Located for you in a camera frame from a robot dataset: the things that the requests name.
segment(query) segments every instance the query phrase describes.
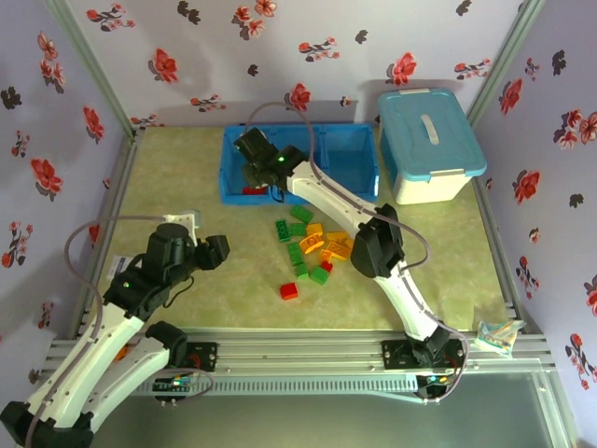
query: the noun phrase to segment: blue storage box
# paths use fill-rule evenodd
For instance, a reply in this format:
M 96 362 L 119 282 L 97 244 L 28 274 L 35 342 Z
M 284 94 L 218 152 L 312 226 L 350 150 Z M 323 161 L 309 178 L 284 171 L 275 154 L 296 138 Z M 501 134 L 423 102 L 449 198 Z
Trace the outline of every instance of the blue storage box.
M 485 172 L 485 156 L 451 91 L 391 91 L 378 105 L 380 145 L 397 203 L 448 201 Z
M 257 126 L 278 149 L 292 145 L 309 155 L 309 132 L 305 125 L 283 124 Z M 243 126 L 229 126 L 224 132 L 219 183 L 222 203 L 233 205 L 261 205 L 277 203 L 277 188 L 264 195 L 243 195 L 248 187 L 243 177 L 245 159 L 234 147 L 242 135 Z M 330 175 L 357 196 L 375 201 L 379 185 L 379 167 L 373 134 L 367 124 L 313 125 L 315 134 L 315 161 Z M 302 198 L 285 194 L 285 203 L 305 204 Z

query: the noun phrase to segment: red block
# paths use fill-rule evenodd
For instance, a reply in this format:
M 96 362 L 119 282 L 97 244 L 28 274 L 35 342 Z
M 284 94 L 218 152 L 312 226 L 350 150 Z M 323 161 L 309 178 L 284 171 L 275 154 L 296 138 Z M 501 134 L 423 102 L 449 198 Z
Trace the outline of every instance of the red block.
M 251 187 L 243 187 L 243 194 L 251 194 L 251 195 L 258 195 L 258 194 L 266 194 L 267 189 L 264 187 L 262 189 L 252 189 Z
M 321 263 L 321 267 L 323 269 L 325 269 L 326 271 L 328 271 L 329 273 L 332 273 L 332 269 L 334 269 L 334 265 L 332 263 L 330 263 L 329 261 L 322 261 Z
M 287 285 L 280 286 L 280 295 L 285 301 L 297 298 L 299 296 L 297 285 L 294 283 L 288 283 Z

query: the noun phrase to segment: green block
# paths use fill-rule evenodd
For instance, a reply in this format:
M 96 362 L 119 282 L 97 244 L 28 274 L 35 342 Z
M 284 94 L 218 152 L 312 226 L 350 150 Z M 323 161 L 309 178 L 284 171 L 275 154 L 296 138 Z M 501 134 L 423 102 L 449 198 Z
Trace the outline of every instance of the green block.
M 278 219 L 276 221 L 276 230 L 278 231 L 278 240 L 280 240 L 280 243 L 290 241 L 290 233 L 288 233 L 288 226 L 285 219 Z
M 295 266 L 295 274 L 297 275 L 298 279 L 309 278 L 309 268 L 305 263 L 300 263 Z
M 290 236 L 307 236 L 307 224 L 303 222 L 291 222 L 288 226 Z
M 290 209 L 290 216 L 295 217 L 296 219 L 304 222 L 305 224 L 309 224 L 313 219 L 313 213 L 311 213 L 305 207 L 302 207 L 300 205 L 295 205 Z
M 329 277 L 329 272 L 321 266 L 317 266 L 311 271 L 310 278 L 319 285 L 324 285 Z
M 288 249 L 288 255 L 293 266 L 299 266 L 302 264 L 302 250 L 300 250 L 299 243 L 290 243 L 286 246 Z

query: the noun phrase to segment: yellow lego brick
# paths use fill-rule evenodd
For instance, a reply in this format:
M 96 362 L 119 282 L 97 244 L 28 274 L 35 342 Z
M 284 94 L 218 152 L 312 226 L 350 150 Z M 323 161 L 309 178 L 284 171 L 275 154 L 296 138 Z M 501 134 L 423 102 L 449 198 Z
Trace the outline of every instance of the yellow lego brick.
M 320 223 L 316 222 L 307 226 L 307 236 L 311 235 L 324 236 L 324 228 L 321 226 Z
M 329 250 L 332 253 L 332 257 L 336 259 L 346 260 L 351 256 L 351 249 L 345 245 L 339 245 L 335 241 L 330 242 L 326 249 Z
M 330 262 L 332 260 L 332 253 L 327 249 L 322 249 L 319 253 L 319 261 L 327 261 Z
M 324 245 L 324 240 L 319 235 L 310 235 L 298 243 L 298 245 L 305 254 L 311 254 L 317 247 Z
M 335 241 L 339 243 L 340 241 L 344 241 L 348 238 L 348 231 L 329 231 L 326 233 L 326 238 L 329 241 Z

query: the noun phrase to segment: floral wallpaper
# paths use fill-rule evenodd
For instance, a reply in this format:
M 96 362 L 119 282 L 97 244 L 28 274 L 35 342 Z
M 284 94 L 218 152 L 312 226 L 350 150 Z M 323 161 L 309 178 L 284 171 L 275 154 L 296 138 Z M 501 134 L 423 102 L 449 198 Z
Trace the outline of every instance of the floral wallpaper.
M 520 302 L 547 335 L 589 446 L 597 446 L 597 91 L 587 55 L 596 14 L 592 0 L 547 2 L 475 129 Z
M 63 2 L 133 127 L 241 123 L 282 100 L 315 121 L 372 122 L 379 95 L 396 88 L 449 88 L 468 110 L 521 4 Z M 259 119 L 297 120 L 275 109 Z
M 81 222 L 97 217 L 124 133 L 43 3 L 4 1 L 0 39 L 4 409 L 33 392 L 52 339 L 69 336 L 80 284 L 66 270 L 63 245 Z M 74 241 L 78 269 L 98 232 Z M 0 446 L 13 446 L 3 427 Z

